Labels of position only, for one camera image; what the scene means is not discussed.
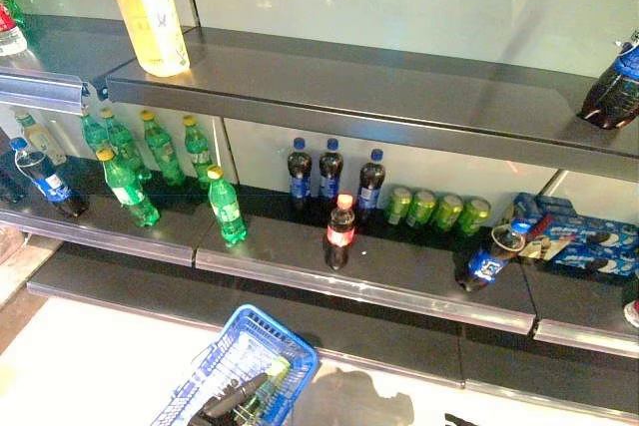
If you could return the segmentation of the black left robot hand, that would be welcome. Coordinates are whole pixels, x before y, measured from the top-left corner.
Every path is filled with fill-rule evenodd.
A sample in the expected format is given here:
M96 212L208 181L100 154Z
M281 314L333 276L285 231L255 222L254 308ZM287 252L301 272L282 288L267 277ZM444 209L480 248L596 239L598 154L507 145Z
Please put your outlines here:
M221 397L212 396L189 420L188 425L210 425L211 420L223 416L254 396L268 379L269 375L262 372Z

